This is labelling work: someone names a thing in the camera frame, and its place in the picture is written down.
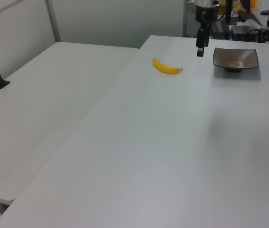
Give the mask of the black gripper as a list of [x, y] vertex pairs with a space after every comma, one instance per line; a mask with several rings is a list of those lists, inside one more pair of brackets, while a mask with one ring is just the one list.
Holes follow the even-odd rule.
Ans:
[[195, 20], [200, 23], [197, 31], [197, 56], [203, 57], [204, 47], [209, 45], [209, 25], [218, 19], [219, 6], [201, 7], [196, 5]]

